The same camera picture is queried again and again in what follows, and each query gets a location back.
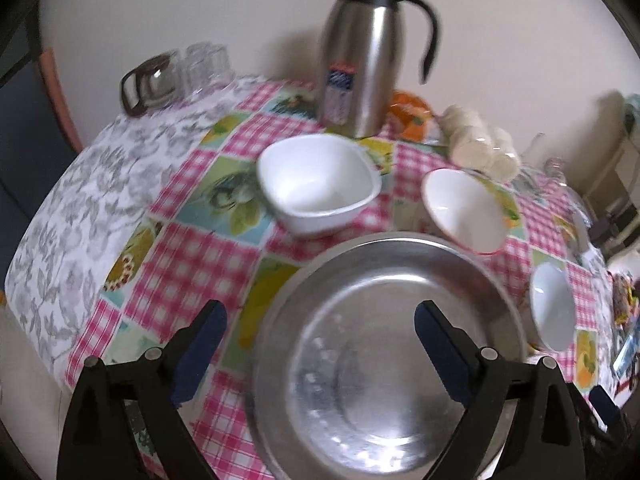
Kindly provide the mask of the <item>large metal plate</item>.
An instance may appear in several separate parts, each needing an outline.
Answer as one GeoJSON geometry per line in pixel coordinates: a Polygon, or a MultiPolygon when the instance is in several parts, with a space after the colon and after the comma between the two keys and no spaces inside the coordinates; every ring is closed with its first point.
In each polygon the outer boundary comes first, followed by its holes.
{"type": "Polygon", "coordinates": [[[246,414],[279,479],[420,479],[456,428],[413,318],[424,300],[479,347],[521,361],[514,304],[477,258],[411,233],[339,244],[273,298],[250,359],[246,414]]]}

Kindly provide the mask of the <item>red rimmed floral bowl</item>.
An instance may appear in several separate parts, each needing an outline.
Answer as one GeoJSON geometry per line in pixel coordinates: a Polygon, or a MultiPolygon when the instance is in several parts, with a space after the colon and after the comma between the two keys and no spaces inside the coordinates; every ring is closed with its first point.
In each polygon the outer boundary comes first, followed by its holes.
{"type": "Polygon", "coordinates": [[[413,229],[481,256],[500,252],[508,235],[502,208],[486,186],[462,170],[449,168],[424,176],[413,229]]]}

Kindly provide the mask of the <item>white square bowl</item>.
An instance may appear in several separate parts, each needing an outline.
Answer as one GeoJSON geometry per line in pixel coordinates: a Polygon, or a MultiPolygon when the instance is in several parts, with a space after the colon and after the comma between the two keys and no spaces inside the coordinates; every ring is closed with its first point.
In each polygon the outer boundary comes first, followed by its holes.
{"type": "Polygon", "coordinates": [[[344,229],[382,188],[366,150],[329,133],[303,134],[269,145],[258,156],[256,174],[276,218],[298,238],[344,229]]]}

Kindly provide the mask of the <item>small white round bowl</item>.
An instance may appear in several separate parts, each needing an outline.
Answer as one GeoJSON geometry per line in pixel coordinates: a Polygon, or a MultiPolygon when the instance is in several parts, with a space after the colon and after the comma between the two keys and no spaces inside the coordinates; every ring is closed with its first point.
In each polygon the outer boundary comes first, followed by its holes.
{"type": "Polygon", "coordinates": [[[522,301],[527,341],[540,351],[570,348],[576,330],[576,306],[565,271],[544,262],[533,270],[522,301]]]}

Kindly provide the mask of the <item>colourful candy packet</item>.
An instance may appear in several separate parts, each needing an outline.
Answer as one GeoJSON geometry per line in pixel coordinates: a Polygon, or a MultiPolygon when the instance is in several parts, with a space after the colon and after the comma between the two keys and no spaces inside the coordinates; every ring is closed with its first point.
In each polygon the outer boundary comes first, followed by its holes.
{"type": "Polygon", "coordinates": [[[626,326],[637,317],[639,296],[638,282],[628,273],[615,274],[613,278],[613,313],[616,325],[626,326]]]}

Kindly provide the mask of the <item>white chair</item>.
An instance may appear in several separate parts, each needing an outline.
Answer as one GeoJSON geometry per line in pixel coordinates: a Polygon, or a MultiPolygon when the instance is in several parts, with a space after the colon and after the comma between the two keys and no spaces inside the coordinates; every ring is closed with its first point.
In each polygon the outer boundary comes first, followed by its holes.
{"type": "Polygon", "coordinates": [[[608,259],[608,272],[612,275],[628,275],[634,281],[640,278],[639,247],[627,247],[608,259]]]}

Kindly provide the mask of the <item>pink checkered fruit tablecloth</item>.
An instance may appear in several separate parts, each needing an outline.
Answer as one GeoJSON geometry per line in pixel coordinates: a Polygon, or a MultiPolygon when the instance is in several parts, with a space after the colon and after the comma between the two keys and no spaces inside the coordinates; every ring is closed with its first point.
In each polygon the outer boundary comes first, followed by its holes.
{"type": "MultiPolygon", "coordinates": [[[[280,286],[302,264],[324,250],[364,234],[413,230],[413,206],[427,171],[452,167],[446,150],[407,143],[390,126],[360,141],[382,176],[378,197],[344,231],[318,240],[296,240],[279,226],[256,190],[254,160],[270,144],[321,131],[311,120],[310,84],[297,81],[250,83],[250,93],[226,117],[209,119],[212,128],[189,155],[141,223],[132,231],[99,292],[91,318],[65,371],[76,385],[82,361],[137,359],[163,346],[188,325],[209,299],[227,308],[229,328],[207,367],[194,404],[182,416],[209,465],[221,479],[273,479],[254,448],[241,390],[245,363],[258,322],[280,286]]],[[[585,361],[587,340],[598,343],[600,384],[613,393],[620,382],[611,370],[613,334],[611,278],[592,251],[588,263],[570,256],[568,191],[558,188],[542,200],[525,197],[511,185],[489,184],[508,218],[509,238],[498,255],[486,257],[489,269],[520,302],[525,279],[539,263],[568,271],[577,306],[578,336],[558,358],[580,391],[594,386],[596,372],[585,361]]]]}

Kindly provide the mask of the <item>grey floral white cloth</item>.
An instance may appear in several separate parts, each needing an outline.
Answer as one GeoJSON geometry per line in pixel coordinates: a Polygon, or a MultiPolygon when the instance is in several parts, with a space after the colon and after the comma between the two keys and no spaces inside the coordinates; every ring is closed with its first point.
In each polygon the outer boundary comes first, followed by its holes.
{"type": "Polygon", "coordinates": [[[195,102],[140,118],[120,115],[53,185],[17,246],[4,291],[57,382],[145,211],[212,125],[264,80],[241,77],[195,102]]]}

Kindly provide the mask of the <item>clear glass mug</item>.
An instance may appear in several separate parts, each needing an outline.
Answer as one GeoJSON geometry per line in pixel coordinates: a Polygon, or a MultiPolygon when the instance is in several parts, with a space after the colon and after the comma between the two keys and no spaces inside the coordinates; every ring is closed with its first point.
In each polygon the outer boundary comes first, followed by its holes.
{"type": "Polygon", "coordinates": [[[521,194],[543,198],[560,195],[568,189],[565,162],[561,157],[551,155],[545,133],[536,133],[518,156],[521,168],[513,185],[521,194]]]}

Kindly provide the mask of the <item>pack of white buns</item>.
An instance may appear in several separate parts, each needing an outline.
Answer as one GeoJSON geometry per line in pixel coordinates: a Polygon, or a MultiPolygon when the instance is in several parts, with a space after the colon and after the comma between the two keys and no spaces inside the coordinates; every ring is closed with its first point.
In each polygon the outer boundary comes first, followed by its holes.
{"type": "Polygon", "coordinates": [[[448,158],[456,166],[501,183],[520,173],[521,159],[510,134],[489,125],[476,110],[450,105],[439,117],[439,127],[448,141],[448,158]]]}

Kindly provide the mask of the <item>orange snack packet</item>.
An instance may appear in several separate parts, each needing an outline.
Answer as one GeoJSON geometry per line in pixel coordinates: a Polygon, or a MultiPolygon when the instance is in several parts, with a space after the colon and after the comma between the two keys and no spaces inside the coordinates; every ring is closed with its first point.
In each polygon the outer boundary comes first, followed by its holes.
{"type": "Polygon", "coordinates": [[[426,143],[428,125],[435,118],[427,102],[404,90],[393,92],[387,115],[400,140],[419,144],[426,143]]]}

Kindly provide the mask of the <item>ribbed clear glass cup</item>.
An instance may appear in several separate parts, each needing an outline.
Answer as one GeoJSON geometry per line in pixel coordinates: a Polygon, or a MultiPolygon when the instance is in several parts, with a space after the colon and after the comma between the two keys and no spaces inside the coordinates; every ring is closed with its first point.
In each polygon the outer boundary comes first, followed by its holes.
{"type": "Polygon", "coordinates": [[[227,47],[209,41],[191,44],[186,48],[183,70],[188,96],[194,100],[226,88],[235,78],[227,47]]]}

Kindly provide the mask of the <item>stainless steel thermos jug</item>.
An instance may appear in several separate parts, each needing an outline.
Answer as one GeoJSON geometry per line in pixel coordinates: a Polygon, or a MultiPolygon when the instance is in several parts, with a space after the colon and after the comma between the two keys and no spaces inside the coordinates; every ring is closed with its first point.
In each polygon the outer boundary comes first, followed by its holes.
{"type": "Polygon", "coordinates": [[[438,52],[440,23],[425,0],[336,0],[320,39],[316,81],[318,122],[360,140],[383,128],[404,54],[400,5],[420,8],[431,24],[419,65],[422,84],[438,52]]]}

